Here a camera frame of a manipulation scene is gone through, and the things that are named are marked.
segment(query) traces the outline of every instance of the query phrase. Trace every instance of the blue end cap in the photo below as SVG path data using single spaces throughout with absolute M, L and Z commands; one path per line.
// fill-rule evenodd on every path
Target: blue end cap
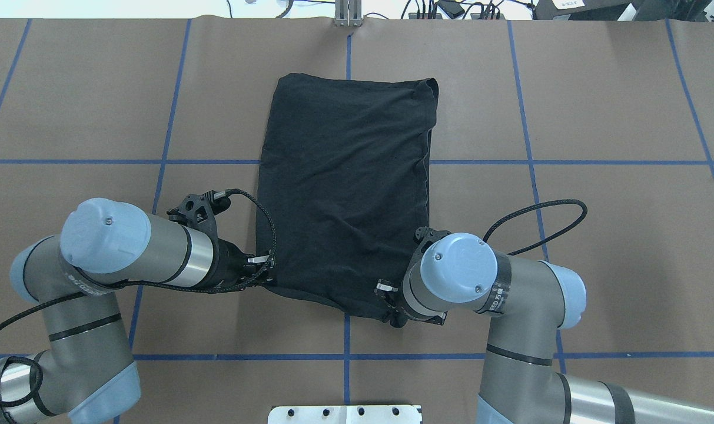
M 106 198 L 83 201 L 61 229 L 61 254 L 96 274 L 120 271 L 142 255 L 150 241 L 150 220 L 133 204 Z
M 140 376 L 132 362 L 69 412 L 72 424 L 100 424 L 121 415 L 140 399 Z
M 39 245 L 40 243 L 44 242 L 45 240 L 50 239 L 50 237 L 43 238 L 37 243 L 32 244 L 25 250 L 19 253 L 16 258 L 14 258 L 14 261 L 12 262 L 12 268 L 9 269 L 9 279 L 12 281 L 12 288 L 14 289 L 15 292 L 19 295 L 19 297 L 23 298 L 23 300 L 28 301 L 29 303 L 35 303 L 37 304 L 38 301 L 35 299 L 31 294 L 29 294 L 28 290 L 26 289 L 25 285 L 25 265 L 26 265 L 26 260 L 29 258 L 29 255 L 32 253 L 33 250 L 35 250 L 35 247 Z
M 496 408 L 485 402 L 480 395 L 477 395 L 477 421 L 476 424 L 513 424 L 510 419 L 500 415 Z
M 496 281 L 496 254 L 474 234 L 454 233 L 427 249 L 420 272 L 430 293 L 447 302 L 467 303 L 488 293 Z
M 544 260 L 540 260 L 540 262 L 547 265 L 548 268 L 553 271 L 553 274 L 556 275 L 556 279 L 558 279 L 558 283 L 561 284 L 566 314 L 564 314 L 563 323 L 559 328 L 566 329 L 574 327 L 574 325 L 579 324 L 579 320 L 582 319 L 582 312 L 584 312 L 587 307 L 585 282 L 582 281 L 579 274 L 571 271 L 571 269 L 553 265 Z

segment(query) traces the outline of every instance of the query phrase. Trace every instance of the black cloth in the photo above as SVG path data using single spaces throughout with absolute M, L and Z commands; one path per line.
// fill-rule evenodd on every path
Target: black cloth
M 429 224 L 430 130 L 438 86 L 290 74 L 273 94 L 258 198 L 278 234 L 266 288 L 395 326 L 406 320 L 373 293 L 400 284 Z M 257 217 L 257 250 L 270 248 Z

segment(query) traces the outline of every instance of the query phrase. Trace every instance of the gray robotic arm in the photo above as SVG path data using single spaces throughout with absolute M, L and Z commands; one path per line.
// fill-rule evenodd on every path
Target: gray robotic arm
M 29 357 L 39 368 L 0 359 L 2 402 L 25 397 L 42 379 L 27 402 L 0 405 L 0 424 L 62 413 L 75 424 L 96 424 L 138 401 L 137 366 L 115 289 L 138 280 L 184 292 L 236 292 L 267 276 L 273 252 L 254 257 L 215 236 L 214 214 L 230 206 L 230 194 L 190 195 L 169 211 L 171 220 L 131 204 L 90 199 L 69 215 L 60 236 L 21 252 L 10 277 L 22 298 L 39 305 L 71 299 L 42 311 L 51 348 Z M 42 375 L 35 375 L 39 370 Z
M 477 424 L 714 424 L 710 408 L 553 371 L 556 330 L 574 327 L 586 307 L 575 272 L 496 252 L 472 234 L 417 236 L 401 285 L 382 281 L 376 292 L 424 322 L 441 324 L 453 308 L 492 316 Z

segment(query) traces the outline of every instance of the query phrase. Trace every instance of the white floor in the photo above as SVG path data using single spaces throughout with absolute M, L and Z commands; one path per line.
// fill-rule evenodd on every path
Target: white floor
M 286 8 L 286 0 L 230 0 L 234 17 L 275 17 Z M 403 0 L 363 0 L 364 14 L 377 12 L 398 19 L 405 5 Z M 287 17 L 333 16 L 332 4 L 295 2 Z M 507 19 L 531 19 L 528 8 L 505 1 L 500 10 Z M 714 0 L 706 8 L 714 16 Z M 82 2 L 81 0 L 4 0 L 0 2 L 0 17 L 42 18 L 187 18 L 201 15 L 228 16 L 225 0 L 194 0 L 192 2 L 166 2 L 166 0 L 110 0 L 109 2 Z

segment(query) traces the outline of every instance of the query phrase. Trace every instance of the white mounting plate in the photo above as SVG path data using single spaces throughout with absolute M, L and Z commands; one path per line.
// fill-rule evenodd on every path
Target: white mounting plate
M 268 424 L 422 424 L 419 405 L 350 405 L 321 407 L 276 407 Z

